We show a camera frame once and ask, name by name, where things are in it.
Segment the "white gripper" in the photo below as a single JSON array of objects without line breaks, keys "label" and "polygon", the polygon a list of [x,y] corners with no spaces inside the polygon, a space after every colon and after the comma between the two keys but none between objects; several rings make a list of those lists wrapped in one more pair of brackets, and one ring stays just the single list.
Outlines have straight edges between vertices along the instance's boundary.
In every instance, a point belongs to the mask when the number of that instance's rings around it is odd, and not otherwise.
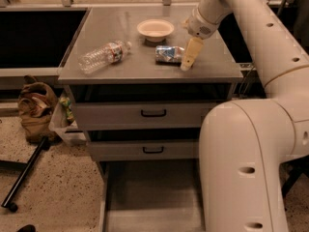
[{"label": "white gripper", "polygon": [[191,16],[183,21],[182,26],[193,36],[186,44],[181,63],[181,69],[186,72],[193,66],[202,50],[203,40],[209,38],[217,30],[218,25],[205,20],[195,8],[192,10]]}]

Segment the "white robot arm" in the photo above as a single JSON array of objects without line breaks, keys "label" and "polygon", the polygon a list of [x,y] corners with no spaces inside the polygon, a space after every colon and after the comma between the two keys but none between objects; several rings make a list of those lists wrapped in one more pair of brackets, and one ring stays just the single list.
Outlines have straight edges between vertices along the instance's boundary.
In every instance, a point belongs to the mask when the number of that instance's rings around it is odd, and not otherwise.
[{"label": "white robot arm", "polygon": [[289,232],[279,166],[308,153],[309,56],[264,0],[201,0],[186,22],[187,71],[207,34],[232,14],[266,95],[224,102],[200,131],[206,232]]}]

